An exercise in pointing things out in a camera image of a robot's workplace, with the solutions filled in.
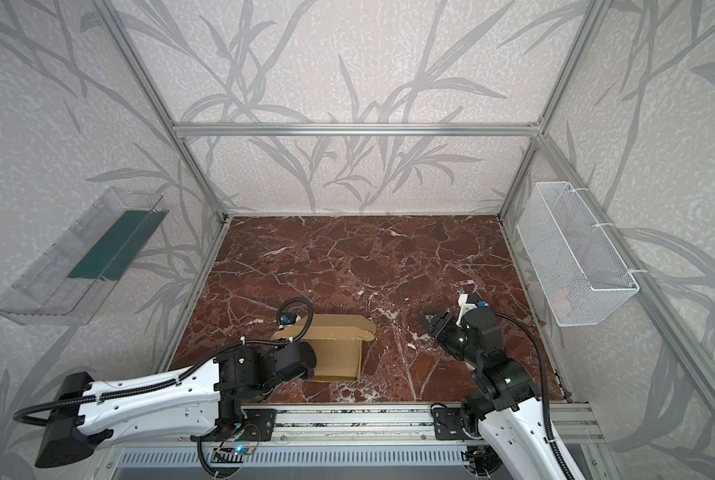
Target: metal vent grille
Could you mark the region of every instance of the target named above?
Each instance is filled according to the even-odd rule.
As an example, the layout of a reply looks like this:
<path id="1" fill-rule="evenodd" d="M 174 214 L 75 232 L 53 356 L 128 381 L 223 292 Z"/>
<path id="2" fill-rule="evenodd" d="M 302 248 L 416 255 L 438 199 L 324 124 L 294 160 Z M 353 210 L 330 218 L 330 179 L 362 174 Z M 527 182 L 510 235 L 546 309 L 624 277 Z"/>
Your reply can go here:
<path id="1" fill-rule="evenodd" d="M 259 447 L 250 456 L 224 457 L 245 467 L 333 466 L 461 466 L 464 446 L 316 446 Z M 200 466 L 193 446 L 127 447 L 118 468 L 173 468 Z"/>
<path id="2" fill-rule="evenodd" d="M 462 465 L 458 446 L 323 446 L 259 448 L 244 466 L 446 466 Z"/>

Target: cardboard box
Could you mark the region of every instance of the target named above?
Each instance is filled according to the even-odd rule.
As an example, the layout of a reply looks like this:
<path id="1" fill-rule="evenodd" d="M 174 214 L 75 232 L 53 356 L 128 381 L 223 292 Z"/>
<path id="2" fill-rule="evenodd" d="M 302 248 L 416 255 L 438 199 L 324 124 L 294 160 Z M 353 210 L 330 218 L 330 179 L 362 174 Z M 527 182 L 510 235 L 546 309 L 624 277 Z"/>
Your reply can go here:
<path id="1" fill-rule="evenodd" d="M 272 340 L 296 336 L 306 319 L 278 330 Z M 360 378 L 363 342 L 376 339 L 376 324 L 362 315 L 315 315 L 304 339 L 317 356 L 315 382 L 336 382 Z"/>

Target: wire basket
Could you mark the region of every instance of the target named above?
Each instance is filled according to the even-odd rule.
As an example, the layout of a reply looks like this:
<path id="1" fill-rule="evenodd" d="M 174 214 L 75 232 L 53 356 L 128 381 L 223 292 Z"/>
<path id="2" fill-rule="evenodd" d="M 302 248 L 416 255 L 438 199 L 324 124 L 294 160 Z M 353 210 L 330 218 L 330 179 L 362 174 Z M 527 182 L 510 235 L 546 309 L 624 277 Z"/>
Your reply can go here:
<path id="1" fill-rule="evenodd" d="M 569 182 L 535 184 L 517 231 L 560 326 L 596 325 L 639 291 Z"/>

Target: leaf pattern wallpaper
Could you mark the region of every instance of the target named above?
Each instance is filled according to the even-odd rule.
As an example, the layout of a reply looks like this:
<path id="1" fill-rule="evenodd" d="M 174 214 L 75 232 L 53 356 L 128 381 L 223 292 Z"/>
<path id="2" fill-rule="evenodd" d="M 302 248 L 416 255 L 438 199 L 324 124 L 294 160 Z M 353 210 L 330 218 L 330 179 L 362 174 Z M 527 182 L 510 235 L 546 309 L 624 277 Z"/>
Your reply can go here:
<path id="1" fill-rule="evenodd" d="M 715 360 L 715 2 L 612 7 L 549 133 Z M 557 179 L 539 156 L 506 218 L 513 239 L 530 185 Z M 621 475 L 715 478 L 715 421 L 640 305 L 558 329 L 519 242 L 516 256 Z"/>
<path id="2" fill-rule="evenodd" d="M 297 123 L 536 121 L 587 8 L 586 0 L 114 4 L 177 121 Z M 192 138 L 190 148 L 230 212 L 495 214 L 503 196 L 494 190 L 509 188 L 527 143 L 217 137 Z"/>
<path id="3" fill-rule="evenodd" d="M 86 326 L 0 317 L 0 480 L 82 476 L 33 469 L 42 432 L 12 414 L 69 373 L 156 369 L 220 228 L 112 43 L 84 27 L 90 11 L 0 0 L 0 294 L 111 186 L 163 194 L 170 211 Z"/>

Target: red marble surface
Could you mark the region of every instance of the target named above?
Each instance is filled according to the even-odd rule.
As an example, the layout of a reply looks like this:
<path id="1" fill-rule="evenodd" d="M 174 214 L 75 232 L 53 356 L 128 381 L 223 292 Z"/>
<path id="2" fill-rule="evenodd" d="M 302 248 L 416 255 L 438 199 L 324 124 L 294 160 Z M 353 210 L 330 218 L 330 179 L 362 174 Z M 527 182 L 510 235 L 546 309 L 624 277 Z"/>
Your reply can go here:
<path id="1" fill-rule="evenodd" d="M 236 217 L 173 367 L 240 335 L 268 339 L 277 307 L 303 295 L 318 313 L 370 318 L 376 340 L 367 343 L 360 380 L 296 380 L 269 402 L 456 401 L 477 388 L 464 362 L 425 334 L 418 313 L 458 314 L 459 293 L 473 292 L 536 332 L 495 216 Z M 530 341 L 501 325 L 508 354 L 538 384 Z M 549 384 L 550 397 L 563 398 L 554 376 Z"/>

